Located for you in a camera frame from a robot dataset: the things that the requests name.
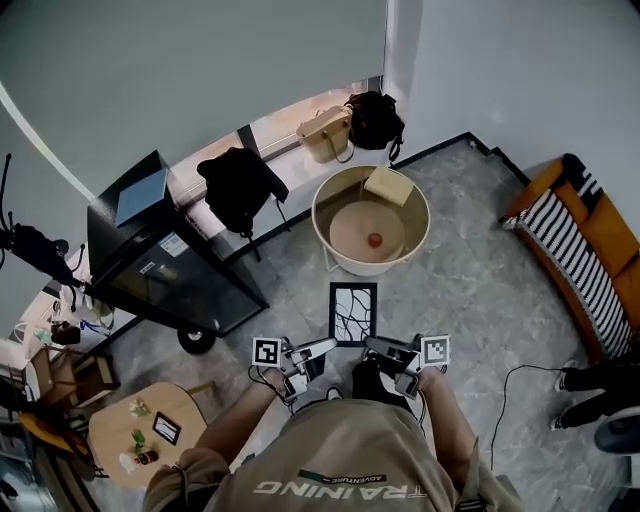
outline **round wooden table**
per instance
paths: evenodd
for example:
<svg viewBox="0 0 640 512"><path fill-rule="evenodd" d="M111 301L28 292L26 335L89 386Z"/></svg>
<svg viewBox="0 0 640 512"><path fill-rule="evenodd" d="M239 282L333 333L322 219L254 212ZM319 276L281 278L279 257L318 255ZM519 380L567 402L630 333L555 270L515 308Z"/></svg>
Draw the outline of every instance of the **round wooden table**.
<svg viewBox="0 0 640 512"><path fill-rule="evenodd" d="M131 415L129 403L136 398L146 404L150 414L142 418ZM182 429L176 446L153 430L158 412ZM158 382L91 416L89 442L96 463L114 482L137 489L146 487L163 464L175 464L184 450L193 448L206 426L189 393L170 382ZM153 448L160 459L146 466L136 465L136 469L129 474L120 464L120 454L128 454L133 461L135 441L131 433L136 429L144 434L146 445Z"/></svg>

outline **beige t-shirt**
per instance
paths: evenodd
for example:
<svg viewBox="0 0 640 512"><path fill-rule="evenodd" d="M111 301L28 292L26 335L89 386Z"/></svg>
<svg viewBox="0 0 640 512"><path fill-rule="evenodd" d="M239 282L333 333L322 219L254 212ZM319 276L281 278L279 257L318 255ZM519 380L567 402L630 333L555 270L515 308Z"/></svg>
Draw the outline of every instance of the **beige t-shirt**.
<svg viewBox="0 0 640 512"><path fill-rule="evenodd" d="M293 416L264 452L234 474L207 448L180 458L189 491L217 490L207 511L228 510L454 510L480 497L488 511L524 507L508 480L494 477L474 456L460 495L431 455L415 418L370 400L332 400ZM145 510L159 512L180 497L181 472L163 466L151 480Z"/></svg>

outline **black and white picture frame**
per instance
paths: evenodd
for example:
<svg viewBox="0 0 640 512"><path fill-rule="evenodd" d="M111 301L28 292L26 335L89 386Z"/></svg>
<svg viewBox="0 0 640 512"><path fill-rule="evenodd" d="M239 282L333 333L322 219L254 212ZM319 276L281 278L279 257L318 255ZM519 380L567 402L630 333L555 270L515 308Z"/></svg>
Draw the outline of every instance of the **black and white picture frame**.
<svg viewBox="0 0 640 512"><path fill-rule="evenodd" d="M339 347L361 347L376 335L377 303L376 283L331 283L329 336Z"/></svg>
<svg viewBox="0 0 640 512"><path fill-rule="evenodd" d="M156 419L153 421L153 431L163 439L169 441L173 446L178 443L181 427L167 418L161 412L156 413Z"/></svg>

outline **window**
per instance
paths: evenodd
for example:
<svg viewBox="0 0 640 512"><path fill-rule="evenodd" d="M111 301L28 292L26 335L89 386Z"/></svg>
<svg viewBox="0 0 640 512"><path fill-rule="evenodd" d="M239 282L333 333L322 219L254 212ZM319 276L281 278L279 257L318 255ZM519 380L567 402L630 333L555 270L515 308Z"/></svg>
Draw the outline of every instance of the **window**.
<svg viewBox="0 0 640 512"><path fill-rule="evenodd" d="M191 203L204 197L206 184L197 167L203 160L215 158L232 147L245 147L259 151L269 161L300 145L295 131L301 123L314 117L318 111L333 105L344 105L351 94L367 90L380 91L382 77L377 76L332 89L312 98L299 101L243 126L237 132L212 142L193 155L171 166L172 171L185 187L185 202Z"/></svg>
<svg viewBox="0 0 640 512"><path fill-rule="evenodd" d="M299 101L251 123L251 131L260 150L260 156L265 159L273 158L290 146L298 145L295 131L301 123L315 117L319 111L334 105L344 105L351 94L364 90L364 82L355 82Z"/></svg>
<svg viewBox="0 0 640 512"><path fill-rule="evenodd" d="M210 160L220 156L229 148L241 148L242 143L236 132L225 135L221 139L212 142L193 155L171 166L171 170L178 177L188 192L193 192L199 185L204 184L204 178L198 174L198 164L203 160Z"/></svg>

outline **gray tile floor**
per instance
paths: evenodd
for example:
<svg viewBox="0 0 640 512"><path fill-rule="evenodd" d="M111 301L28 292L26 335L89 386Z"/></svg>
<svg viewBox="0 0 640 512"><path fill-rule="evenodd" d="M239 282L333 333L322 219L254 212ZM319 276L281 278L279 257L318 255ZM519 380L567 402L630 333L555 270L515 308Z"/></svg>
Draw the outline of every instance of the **gray tile floor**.
<svg viewBox="0 0 640 512"><path fill-rule="evenodd" d="M410 263L369 278L378 282L378 333L405 340L417 332L451 335L447 377L488 460L508 370L523 363L558 367L572 355L584 362L579 334L533 256L512 233L497 227L497 218L522 189L498 160L486 160L458 143L402 171L429 200L431 230L425 248ZM269 310L201 356L183 352L174 331L142 322L108 349L122 383L108 401L160 380L185 388L212 380L213 389L196 397L210 420L248 383L253 336L288 336L294 343L326 336L329 283L364 279L342 270L327 273L310 220L260 251L261 263L251 256L243 261L271 304ZM348 393L350 370L359 356L354 349L331 352L325 374L304 400L323 396L330 383ZM554 378L528 369L511 376L495 445L496 472L511 478L527 510L607 510L624 479L625 464L596 450L593 426L549 431L553 415L589 396L555 394ZM244 454L268 443L285 420L284 407L274 403ZM90 484L90 490L102 510L140 509L144 495L109 480Z"/></svg>

